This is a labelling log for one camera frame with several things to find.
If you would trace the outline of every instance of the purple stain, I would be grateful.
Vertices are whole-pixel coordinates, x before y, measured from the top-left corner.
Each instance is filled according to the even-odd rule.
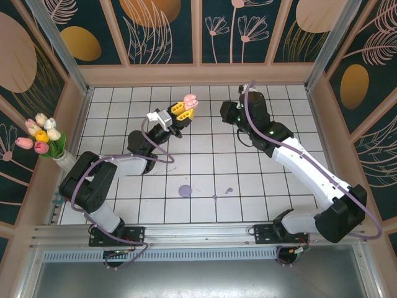
[[[190,195],[192,194],[192,188],[190,188],[189,185],[182,185],[179,188],[179,194],[181,195],[181,197],[190,197]]]

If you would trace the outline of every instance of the pink tulip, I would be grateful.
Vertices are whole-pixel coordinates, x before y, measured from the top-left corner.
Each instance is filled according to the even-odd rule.
[[[196,95],[188,94],[184,97],[185,111],[195,109],[199,102],[196,100]]]
[[[29,150],[33,147],[33,141],[29,138],[17,138],[17,140],[15,141],[15,144],[18,147],[21,147],[26,150]]]
[[[48,146],[47,143],[44,143],[44,142],[41,142],[41,141],[38,141],[38,142],[35,143],[35,151],[38,154],[47,153],[49,151],[49,149],[50,149],[50,146]]]
[[[27,119],[27,120],[25,121],[26,129],[28,129],[32,124],[37,125],[37,123],[36,123],[34,120],[32,120],[32,119]]]

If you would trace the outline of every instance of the white tulip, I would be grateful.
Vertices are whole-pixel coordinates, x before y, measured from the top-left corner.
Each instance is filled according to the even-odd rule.
[[[47,121],[44,123],[44,129],[55,129],[56,128],[56,122],[54,118],[49,118]]]
[[[36,123],[38,124],[38,126],[43,127],[46,121],[47,121],[47,117],[45,117],[43,113],[38,113],[36,115]]]
[[[32,124],[31,126],[29,126],[29,128],[27,129],[27,132],[29,133],[29,135],[31,135],[32,137],[36,136],[36,133],[41,130],[42,128],[38,125]]]
[[[59,131],[57,131],[56,129],[47,130],[47,135],[51,141],[57,141],[61,138],[61,133]]]

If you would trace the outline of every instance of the yellow flower held by gripper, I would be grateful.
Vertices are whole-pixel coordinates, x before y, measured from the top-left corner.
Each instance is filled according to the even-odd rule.
[[[46,134],[46,132],[44,130],[39,130],[36,133],[35,137],[36,137],[37,141],[41,141],[41,142],[44,142],[44,143],[46,143],[46,142],[48,142],[50,140],[50,138],[48,138],[48,135]]]

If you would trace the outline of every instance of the vase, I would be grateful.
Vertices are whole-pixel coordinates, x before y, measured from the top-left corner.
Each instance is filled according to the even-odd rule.
[[[63,155],[59,158],[53,158],[58,166],[61,167],[62,170],[69,173],[70,170],[73,168],[74,164],[77,162],[77,159],[66,150],[64,151]]]

